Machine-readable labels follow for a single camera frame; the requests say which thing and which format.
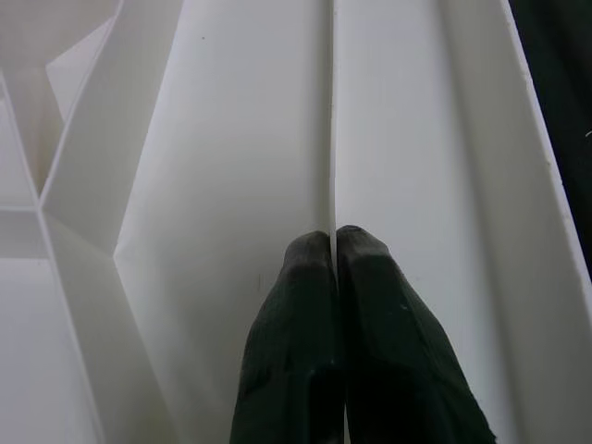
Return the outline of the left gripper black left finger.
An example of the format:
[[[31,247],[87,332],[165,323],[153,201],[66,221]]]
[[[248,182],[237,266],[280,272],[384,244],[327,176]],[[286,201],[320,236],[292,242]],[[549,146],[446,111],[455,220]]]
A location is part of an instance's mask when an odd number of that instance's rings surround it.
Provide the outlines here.
[[[293,240],[249,331],[232,443],[341,443],[344,372],[330,240]]]

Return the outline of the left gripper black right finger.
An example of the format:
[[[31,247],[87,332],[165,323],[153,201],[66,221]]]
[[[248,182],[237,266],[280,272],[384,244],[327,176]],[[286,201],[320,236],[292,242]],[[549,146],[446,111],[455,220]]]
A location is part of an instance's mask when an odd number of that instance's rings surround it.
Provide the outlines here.
[[[363,228],[337,231],[354,443],[492,443],[449,338],[391,256]]]

